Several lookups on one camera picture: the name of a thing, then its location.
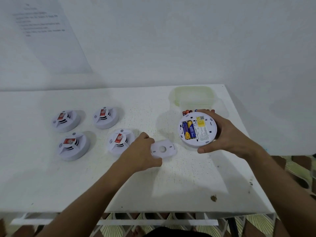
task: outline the white table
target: white table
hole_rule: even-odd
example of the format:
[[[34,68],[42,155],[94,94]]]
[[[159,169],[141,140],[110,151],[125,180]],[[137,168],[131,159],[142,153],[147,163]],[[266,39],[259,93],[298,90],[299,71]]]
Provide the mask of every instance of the white table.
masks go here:
[[[208,85],[224,101],[229,119],[247,131],[224,85]],[[106,149],[118,128],[145,131],[156,141],[170,139],[178,153],[162,167],[134,174],[106,212],[210,212],[214,218],[274,212],[248,164],[225,151],[198,154],[177,134],[179,107],[168,100],[169,87],[0,92],[0,212],[60,212],[86,191],[116,160]],[[119,122],[107,130],[93,126],[100,107],[119,107]],[[65,162],[56,146],[66,133],[50,121],[66,109],[80,110],[72,132],[91,139],[80,159]]]

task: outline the tiled floor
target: tiled floor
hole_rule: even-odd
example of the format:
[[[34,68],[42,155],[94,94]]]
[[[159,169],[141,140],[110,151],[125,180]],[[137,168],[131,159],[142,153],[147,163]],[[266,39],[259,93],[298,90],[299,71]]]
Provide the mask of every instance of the tiled floor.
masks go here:
[[[283,169],[289,172],[292,178],[316,200],[316,159],[312,156],[273,156],[273,159]],[[181,218],[195,218],[195,213],[129,213],[133,219],[181,219]],[[126,218],[126,214],[105,213],[103,219],[120,219]],[[284,228],[282,222],[278,219],[276,214],[269,215],[247,215],[235,217],[239,236],[240,237],[290,237]],[[188,226],[168,226],[169,228],[188,229]],[[132,236],[134,226],[102,226],[95,234],[96,237],[107,236]],[[143,230],[148,233],[153,230],[153,226],[142,226]],[[212,235],[213,237],[231,237],[230,229],[225,219],[219,219],[218,226],[197,226],[197,231]],[[15,237],[29,237],[34,234],[31,233],[30,227],[23,227],[22,231],[19,229],[15,233]]]

